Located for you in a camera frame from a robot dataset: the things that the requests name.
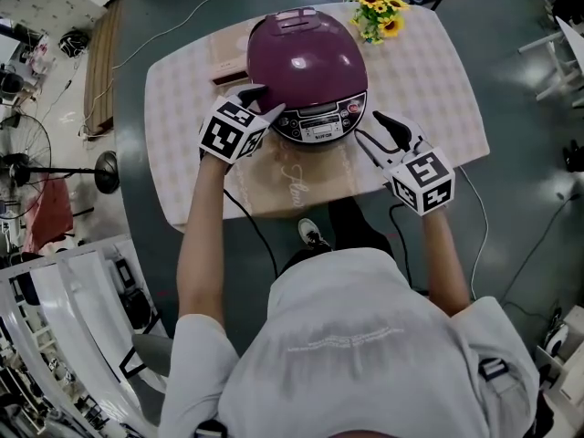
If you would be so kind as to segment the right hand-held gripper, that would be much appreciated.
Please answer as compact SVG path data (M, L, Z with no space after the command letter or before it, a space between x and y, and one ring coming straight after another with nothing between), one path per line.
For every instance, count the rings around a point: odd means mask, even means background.
M376 167L385 169L400 154L414 151L426 140L421 126L402 114L374 110L373 118L389 133L393 145L381 142L362 129L354 130L356 142ZM446 206L454 198L455 173L442 149L431 148L383 171L393 194L419 216Z

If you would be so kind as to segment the brown striped mat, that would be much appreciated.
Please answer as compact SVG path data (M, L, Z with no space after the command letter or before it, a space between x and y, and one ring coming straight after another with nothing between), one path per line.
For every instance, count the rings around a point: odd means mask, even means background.
M113 67L124 0L113 0L95 25L89 42L84 92L84 130L90 138L113 128Z

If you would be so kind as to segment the white desk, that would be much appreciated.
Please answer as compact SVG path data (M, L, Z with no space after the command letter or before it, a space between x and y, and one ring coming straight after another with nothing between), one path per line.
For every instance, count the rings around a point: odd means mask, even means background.
M544 47L550 57L556 73L556 81L543 91L536 94L536 101L550 97L568 87L572 81L581 78L584 81L584 22L576 27L565 22L556 16L555 21L559 30L541 37L517 49L519 54L523 54L537 47ZM569 61L562 61L558 58L555 43L564 41L568 44L573 58Z

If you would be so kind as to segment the checkered beige tablecloth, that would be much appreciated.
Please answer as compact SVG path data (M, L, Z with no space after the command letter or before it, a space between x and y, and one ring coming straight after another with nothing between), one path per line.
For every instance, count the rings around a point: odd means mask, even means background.
M453 166L486 156L489 145L471 83L438 15L415 6L404 19L398 36L360 46L369 78L360 128L390 145L391 137L372 112L399 113L416 121ZM254 25L248 19L228 27L246 26L251 32ZM154 63L146 79L151 176L163 214L177 229L187 221L199 169L197 133L221 93L211 81L210 35ZM353 138L309 149L270 133L258 151L228 173L224 217L289 217L317 204L377 191L384 182Z

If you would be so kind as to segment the small pink box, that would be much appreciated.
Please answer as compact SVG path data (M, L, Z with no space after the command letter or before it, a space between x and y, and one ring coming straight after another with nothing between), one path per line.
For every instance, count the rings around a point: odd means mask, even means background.
M248 79L247 44L250 29L233 26L210 35L211 81L224 86Z

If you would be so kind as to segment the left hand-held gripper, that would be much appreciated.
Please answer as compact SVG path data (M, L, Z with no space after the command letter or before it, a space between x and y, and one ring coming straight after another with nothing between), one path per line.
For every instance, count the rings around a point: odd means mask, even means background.
M232 86L225 97L219 96L200 128L199 148L228 164L252 154L287 107L281 103L260 116L247 109L267 92L266 85L248 83Z

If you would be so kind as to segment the white shelf rack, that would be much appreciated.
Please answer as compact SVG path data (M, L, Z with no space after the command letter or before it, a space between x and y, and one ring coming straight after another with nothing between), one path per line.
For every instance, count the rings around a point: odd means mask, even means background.
M166 379L133 346L164 337L129 235L0 269L0 321L49 406L89 438L157 438Z

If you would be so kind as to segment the red cloth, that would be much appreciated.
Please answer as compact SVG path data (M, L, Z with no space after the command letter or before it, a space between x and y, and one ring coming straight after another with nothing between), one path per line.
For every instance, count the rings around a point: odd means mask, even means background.
M23 251L38 253L73 229L73 213L64 179L49 180L32 209L25 215L26 236Z

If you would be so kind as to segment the black standing fan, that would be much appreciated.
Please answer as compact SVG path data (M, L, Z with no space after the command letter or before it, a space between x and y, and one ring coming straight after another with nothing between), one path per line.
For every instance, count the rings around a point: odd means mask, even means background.
M10 192L77 174L91 175L104 194L115 192L120 184L114 152L103 152L92 168L58 167L47 131L36 118L16 113L0 120L0 179L7 181Z

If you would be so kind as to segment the sunflower bouquet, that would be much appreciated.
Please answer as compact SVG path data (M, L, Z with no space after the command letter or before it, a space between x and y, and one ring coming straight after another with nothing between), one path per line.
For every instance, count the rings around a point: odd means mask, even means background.
M359 29L361 39L379 45L396 37L404 28L402 13L410 9L403 0L341 0L357 3L350 22Z

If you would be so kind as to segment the grey chair with black legs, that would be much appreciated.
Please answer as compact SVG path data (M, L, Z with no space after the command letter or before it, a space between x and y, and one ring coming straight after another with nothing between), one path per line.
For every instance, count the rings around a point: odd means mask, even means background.
M131 342L131 349L120 363L120 371L126 379L146 369L169 377L173 339L152 334L134 334ZM140 358L141 364L128 370L127 365L135 354Z

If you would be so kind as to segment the person's white shirt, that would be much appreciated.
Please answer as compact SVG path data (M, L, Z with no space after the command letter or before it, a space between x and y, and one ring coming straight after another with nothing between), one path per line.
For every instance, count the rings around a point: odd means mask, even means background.
M478 365L491 358L509 372L485 381ZM449 317L390 256L354 248L284 272L243 355L215 319L179 318L159 437L217 420L233 438L523 438L538 384L494 298Z

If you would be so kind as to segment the person's right forearm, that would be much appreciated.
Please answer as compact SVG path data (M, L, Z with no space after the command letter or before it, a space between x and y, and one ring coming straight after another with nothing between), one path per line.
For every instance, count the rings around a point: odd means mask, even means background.
M471 297L455 249L453 235L442 210L422 218L429 277L429 299L453 317L471 305Z

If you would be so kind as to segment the purple rice cooker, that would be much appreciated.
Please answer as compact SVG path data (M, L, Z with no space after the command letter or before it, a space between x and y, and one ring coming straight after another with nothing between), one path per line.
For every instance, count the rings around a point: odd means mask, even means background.
M360 123L368 97L362 54L349 30L314 7L265 16L247 43L247 74L267 86L261 112L285 110L272 128L299 146L324 147Z

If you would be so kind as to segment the person's left white shoe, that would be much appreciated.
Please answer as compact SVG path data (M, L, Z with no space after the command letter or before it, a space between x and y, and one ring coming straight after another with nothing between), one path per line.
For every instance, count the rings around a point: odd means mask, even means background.
M330 249L329 243L323 238L317 225L308 218L302 218L297 223L297 229L302 241L312 249L324 247L326 251Z

